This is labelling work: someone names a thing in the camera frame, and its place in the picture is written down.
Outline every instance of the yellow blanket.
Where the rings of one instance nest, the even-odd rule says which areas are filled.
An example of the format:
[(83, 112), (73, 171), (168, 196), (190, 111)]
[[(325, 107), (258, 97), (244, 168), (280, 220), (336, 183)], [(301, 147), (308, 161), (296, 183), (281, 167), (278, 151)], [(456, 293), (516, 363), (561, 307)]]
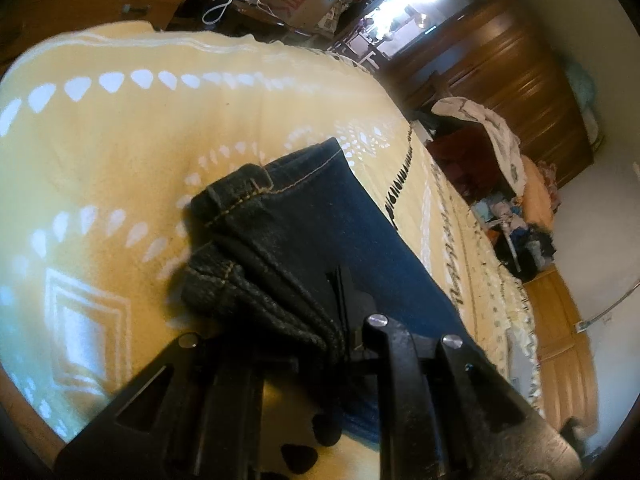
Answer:
[[(105, 25), (32, 48), (0, 85), (0, 360), (53, 431), (68, 442), (168, 342), (198, 327), (179, 299), (191, 197), (242, 164), (330, 136), (385, 214), (411, 143), (398, 232), (502, 374), (508, 327), (535, 359), (519, 282), (368, 73), (251, 36)], [(286, 411), (295, 426), (313, 406), (270, 383), (264, 411)], [(284, 470), (279, 445), (310, 438), (307, 425), (263, 439), (265, 468)], [(308, 477), (336, 470), (376, 478), (378, 459), (345, 436)]]

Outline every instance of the silver bolt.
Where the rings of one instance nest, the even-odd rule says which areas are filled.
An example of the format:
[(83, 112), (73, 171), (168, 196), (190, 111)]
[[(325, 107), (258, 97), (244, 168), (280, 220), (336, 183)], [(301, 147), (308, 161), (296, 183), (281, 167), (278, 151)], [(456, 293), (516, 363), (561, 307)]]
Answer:
[(367, 317), (367, 323), (371, 326), (386, 326), (388, 322), (389, 320), (384, 314), (371, 314)]
[(458, 349), (462, 346), (462, 339), (459, 335), (449, 334), (442, 338), (442, 342), (450, 348)]
[(196, 348), (198, 345), (198, 336), (195, 334), (184, 334), (178, 339), (178, 345), (181, 348)]

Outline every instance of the dark red cloth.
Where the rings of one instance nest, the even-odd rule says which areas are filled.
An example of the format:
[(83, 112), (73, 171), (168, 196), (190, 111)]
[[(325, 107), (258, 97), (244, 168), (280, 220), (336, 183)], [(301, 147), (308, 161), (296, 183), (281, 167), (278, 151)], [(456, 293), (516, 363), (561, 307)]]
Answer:
[(482, 200), (500, 181), (502, 173), (494, 146), (482, 124), (469, 123), (452, 134), (427, 142), (426, 147), (469, 203)]

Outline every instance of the black stripe pattern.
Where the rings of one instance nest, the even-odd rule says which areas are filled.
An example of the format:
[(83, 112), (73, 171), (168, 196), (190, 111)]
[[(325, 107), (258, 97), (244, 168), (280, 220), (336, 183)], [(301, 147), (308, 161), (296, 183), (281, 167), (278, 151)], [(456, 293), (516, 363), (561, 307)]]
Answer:
[(396, 206), (396, 201), (400, 196), (400, 192), (402, 191), (402, 186), (404, 186), (404, 183), (406, 182), (406, 179), (409, 176), (409, 168), (411, 167), (411, 161), (412, 161), (412, 158), (414, 157), (414, 149), (411, 146), (412, 133), (413, 133), (413, 130), (411, 127), (409, 127), (409, 131), (407, 132), (407, 136), (406, 136), (409, 144), (409, 148), (407, 149), (406, 157), (404, 158), (404, 164), (402, 165), (402, 168), (396, 175), (396, 178), (393, 184), (389, 187), (389, 191), (386, 194), (386, 200), (385, 200), (386, 213), (389, 215), (389, 219), (391, 220), (391, 223), (393, 224), (393, 226), (396, 228), (396, 231), (398, 231), (398, 226), (396, 225), (396, 222), (394, 220), (396, 218), (396, 215), (394, 213), (394, 208)]

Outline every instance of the jeans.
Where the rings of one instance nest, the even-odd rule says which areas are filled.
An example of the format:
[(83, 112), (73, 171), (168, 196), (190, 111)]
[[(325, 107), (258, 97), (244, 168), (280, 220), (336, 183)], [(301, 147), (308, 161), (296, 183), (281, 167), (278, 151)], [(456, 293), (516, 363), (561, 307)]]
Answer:
[[(351, 173), (335, 139), (264, 168), (247, 164), (210, 184), (190, 208), (209, 227), (210, 242), (188, 263), (185, 304), (278, 341), (307, 367), (331, 371), (348, 355), (350, 334), (327, 278), (338, 264), (349, 268), (378, 312), (412, 333), (455, 333), (476, 348), (449, 298)], [(346, 382), (338, 386), (344, 429), (377, 441), (374, 385)]]

